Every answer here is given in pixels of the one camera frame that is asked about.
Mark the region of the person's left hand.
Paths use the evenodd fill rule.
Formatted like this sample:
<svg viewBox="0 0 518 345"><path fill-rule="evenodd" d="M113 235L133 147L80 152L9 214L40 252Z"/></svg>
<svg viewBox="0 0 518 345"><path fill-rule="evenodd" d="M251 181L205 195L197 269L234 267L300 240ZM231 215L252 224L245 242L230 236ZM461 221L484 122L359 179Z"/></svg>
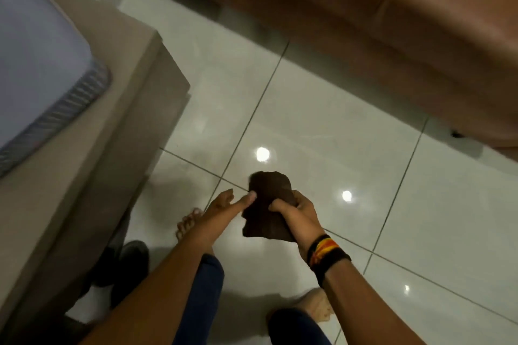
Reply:
<svg viewBox="0 0 518 345"><path fill-rule="evenodd" d="M221 192L189 231L189 236L193 237L201 248L212 247L234 218L242 213L231 211L231 205L235 203L234 198L233 189Z"/></svg>

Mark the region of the person's right hand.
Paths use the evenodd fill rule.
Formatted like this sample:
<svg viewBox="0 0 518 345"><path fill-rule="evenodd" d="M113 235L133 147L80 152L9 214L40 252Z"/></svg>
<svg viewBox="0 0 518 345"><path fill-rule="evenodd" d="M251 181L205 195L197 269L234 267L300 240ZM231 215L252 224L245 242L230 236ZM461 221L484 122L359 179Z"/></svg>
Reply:
<svg viewBox="0 0 518 345"><path fill-rule="evenodd" d="M319 222L314 204L309 200L308 207L297 208L296 204L293 206L278 198L269 205L269 210L282 215L299 247L302 259L306 262L311 244L326 233Z"/></svg>

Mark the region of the dark brown cloth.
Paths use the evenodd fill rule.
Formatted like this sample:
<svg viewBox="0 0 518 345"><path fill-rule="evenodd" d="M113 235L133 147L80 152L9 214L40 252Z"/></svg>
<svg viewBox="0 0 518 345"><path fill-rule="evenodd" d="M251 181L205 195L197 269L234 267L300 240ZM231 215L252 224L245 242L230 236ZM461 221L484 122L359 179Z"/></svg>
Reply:
<svg viewBox="0 0 518 345"><path fill-rule="evenodd" d="M254 172L249 177L249 191L256 193L256 199L242 213L245 219L243 237L294 243L295 238L282 214L269 210L276 199L297 205L289 178L280 172Z"/></svg>

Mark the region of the person's right forearm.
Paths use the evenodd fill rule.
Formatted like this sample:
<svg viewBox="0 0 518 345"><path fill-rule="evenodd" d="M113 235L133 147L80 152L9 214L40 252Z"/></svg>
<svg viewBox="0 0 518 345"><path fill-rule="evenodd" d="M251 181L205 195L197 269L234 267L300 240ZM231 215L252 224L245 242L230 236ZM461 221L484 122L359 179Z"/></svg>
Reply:
<svg viewBox="0 0 518 345"><path fill-rule="evenodd" d="M426 345L349 260L327 270L323 287L348 345Z"/></svg>

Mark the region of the person's left forearm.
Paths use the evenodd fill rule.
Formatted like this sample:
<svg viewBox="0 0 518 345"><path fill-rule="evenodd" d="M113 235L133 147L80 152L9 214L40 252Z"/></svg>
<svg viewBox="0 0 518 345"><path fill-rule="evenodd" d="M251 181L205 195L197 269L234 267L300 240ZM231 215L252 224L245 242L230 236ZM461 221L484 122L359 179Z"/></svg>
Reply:
<svg viewBox="0 0 518 345"><path fill-rule="evenodd" d="M80 345L172 345L210 239L190 232Z"/></svg>

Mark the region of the person's left foot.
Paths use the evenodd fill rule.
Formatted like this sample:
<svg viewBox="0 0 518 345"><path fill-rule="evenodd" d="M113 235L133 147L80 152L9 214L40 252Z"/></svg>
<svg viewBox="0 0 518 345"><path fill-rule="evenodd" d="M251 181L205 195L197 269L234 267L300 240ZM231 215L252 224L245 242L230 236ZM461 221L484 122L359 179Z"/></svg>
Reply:
<svg viewBox="0 0 518 345"><path fill-rule="evenodd" d="M203 211L199 208L194 208L187 216L183 217L177 223L176 239L180 242L185 235L197 224L198 220L203 215Z"/></svg>

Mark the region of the person's foot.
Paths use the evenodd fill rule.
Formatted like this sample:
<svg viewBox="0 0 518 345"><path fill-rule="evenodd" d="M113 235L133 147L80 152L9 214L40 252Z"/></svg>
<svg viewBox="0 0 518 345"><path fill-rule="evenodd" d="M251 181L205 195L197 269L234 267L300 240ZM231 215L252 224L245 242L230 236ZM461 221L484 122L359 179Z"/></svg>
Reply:
<svg viewBox="0 0 518 345"><path fill-rule="evenodd" d="M180 242L185 235L197 224L198 220L203 215L203 211L199 208L194 208L187 216L183 217L177 223L176 239Z"/></svg>
<svg viewBox="0 0 518 345"><path fill-rule="evenodd" d="M294 304L294 308L306 313L316 323L328 322L334 314L327 295L321 288L308 291Z"/></svg>

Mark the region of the black orange woven wristband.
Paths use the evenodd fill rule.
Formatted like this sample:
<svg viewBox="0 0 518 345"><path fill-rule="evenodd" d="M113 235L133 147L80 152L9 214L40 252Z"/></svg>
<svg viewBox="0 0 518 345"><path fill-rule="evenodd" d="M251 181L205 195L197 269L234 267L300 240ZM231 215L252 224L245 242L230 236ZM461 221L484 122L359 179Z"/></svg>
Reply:
<svg viewBox="0 0 518 345"><path fill-rule="evenodd" d="M332 237L323 234L311 244L307 251L306 263L314 273L319 287L323 288L323 282L327 271L337 262L351 257L337 244Z"/></svg>

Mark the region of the dark blue trousers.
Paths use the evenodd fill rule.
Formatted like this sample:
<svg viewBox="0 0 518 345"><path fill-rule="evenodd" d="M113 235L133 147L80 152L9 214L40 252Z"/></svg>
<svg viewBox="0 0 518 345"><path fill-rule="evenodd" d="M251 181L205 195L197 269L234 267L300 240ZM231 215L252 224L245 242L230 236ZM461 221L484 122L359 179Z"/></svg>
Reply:
<svg viewBox="0 0 518 345"><path fill-rule="evenodd" d="M332 345L316 318L288 305L294 298L224 291L224 278L220 261L205 254L172 345Z"/></svg>

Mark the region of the person's right foot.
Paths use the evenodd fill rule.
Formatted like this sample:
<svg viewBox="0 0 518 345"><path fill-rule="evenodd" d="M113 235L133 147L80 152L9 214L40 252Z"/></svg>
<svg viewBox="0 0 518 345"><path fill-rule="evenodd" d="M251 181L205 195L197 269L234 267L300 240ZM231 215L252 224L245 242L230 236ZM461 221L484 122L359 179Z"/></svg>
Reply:
<svg viewBox="0 0 518 345"><path fill-rule="evenodd" d="M316 323L328 322L334 314L327 295L321 288L308 291L294 304L294 308L306 313Z"/></svg>

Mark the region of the black shoe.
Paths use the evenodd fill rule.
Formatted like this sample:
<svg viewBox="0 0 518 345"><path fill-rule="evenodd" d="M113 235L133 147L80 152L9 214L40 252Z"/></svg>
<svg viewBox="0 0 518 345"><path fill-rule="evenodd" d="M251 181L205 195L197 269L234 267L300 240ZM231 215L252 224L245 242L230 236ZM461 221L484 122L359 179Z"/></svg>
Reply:
<svg viewBox="0 0 518 345"><path fill-rule="evenodd" d="M120 250L107 247L91 271L92 284L96 287L113 285L115 272L118 268Z"/></svg>
<svg viewBox="0 0 518 345"><path fill-rule="evenodd" d="M146 244L133 240L122 247L115 267L110 309L115 309L148 276L150 253Z"/></svg>

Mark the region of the beige low table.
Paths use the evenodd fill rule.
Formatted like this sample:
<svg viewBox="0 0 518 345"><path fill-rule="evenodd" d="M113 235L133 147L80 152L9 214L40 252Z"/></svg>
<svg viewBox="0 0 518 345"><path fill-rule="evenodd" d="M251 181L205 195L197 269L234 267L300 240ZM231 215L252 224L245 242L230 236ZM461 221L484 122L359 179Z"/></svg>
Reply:
<svg viewBox="0 0 518 345"><path fill-rule="evenodd" d="M132 208L190 88L158 31L98 0L54 0L112 83L0 179L0 345L46 343Z"/></svg>

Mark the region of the brown leather sofa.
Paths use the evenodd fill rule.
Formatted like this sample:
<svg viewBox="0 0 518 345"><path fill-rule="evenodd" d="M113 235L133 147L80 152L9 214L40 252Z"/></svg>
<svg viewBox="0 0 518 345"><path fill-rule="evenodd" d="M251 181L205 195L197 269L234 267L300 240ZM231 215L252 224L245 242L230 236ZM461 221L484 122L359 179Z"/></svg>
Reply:
<svg viewBox="0 0 518 345"><path fill-rule="evenodd" d="M518 0L213 0L518 162Z"/></svg>

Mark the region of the pale blue ribbed container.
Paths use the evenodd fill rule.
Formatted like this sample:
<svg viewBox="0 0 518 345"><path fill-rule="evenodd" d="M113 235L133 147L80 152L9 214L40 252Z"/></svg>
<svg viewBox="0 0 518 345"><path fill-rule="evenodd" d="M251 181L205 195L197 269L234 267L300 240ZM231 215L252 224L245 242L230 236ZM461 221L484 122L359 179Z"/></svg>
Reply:
<svg viewBox="0 0 518 345"><path fill-rule="evenodd" d="M107 65L54 0L0 0L0 179L111 81Z"/></svg>

